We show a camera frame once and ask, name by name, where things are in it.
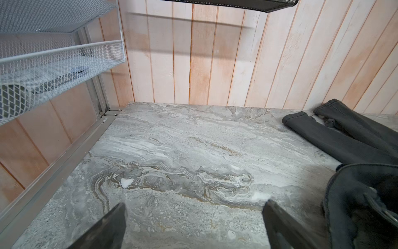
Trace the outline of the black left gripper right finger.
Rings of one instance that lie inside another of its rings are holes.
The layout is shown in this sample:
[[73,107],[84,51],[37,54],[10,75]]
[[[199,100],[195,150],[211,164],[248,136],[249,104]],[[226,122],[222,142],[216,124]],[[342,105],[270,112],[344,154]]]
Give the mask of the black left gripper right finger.
[[317,240],[272,199],[265,203],[262,216],[272,249],[317,248]]

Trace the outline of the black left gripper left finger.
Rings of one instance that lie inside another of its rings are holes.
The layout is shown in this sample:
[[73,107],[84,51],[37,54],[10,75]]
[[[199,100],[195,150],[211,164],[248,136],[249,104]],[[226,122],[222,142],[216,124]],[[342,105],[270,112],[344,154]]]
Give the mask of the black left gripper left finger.
[[126,206],[118,203],[68,249],[120,249],[126,231]]

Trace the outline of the black leather belt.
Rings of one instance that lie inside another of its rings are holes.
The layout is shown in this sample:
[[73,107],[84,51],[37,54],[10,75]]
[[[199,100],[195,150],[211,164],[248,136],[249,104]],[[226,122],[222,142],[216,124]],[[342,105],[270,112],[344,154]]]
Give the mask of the black leather belt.
[[374,211],[380,218],[382,218],[386,223],[390,224],[391,226],[398,227],[398,219],[397,215],[394,215],[388,209],[383,208],[379,205],[370,195],[364,193],[364,198],[367,201],[369,207],[372,211]]

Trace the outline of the dark grey trousers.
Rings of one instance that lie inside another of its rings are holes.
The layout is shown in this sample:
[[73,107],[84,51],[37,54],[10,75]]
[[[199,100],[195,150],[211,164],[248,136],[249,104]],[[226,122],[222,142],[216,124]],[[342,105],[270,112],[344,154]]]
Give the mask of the dark grey trousers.
[[283,124],[340,162],[322,203],[330,247],[397,248],[398,228],[372,211],[363,194],[398,215],[398,134],[337,99],[314,114],[324,122],[298,112]]

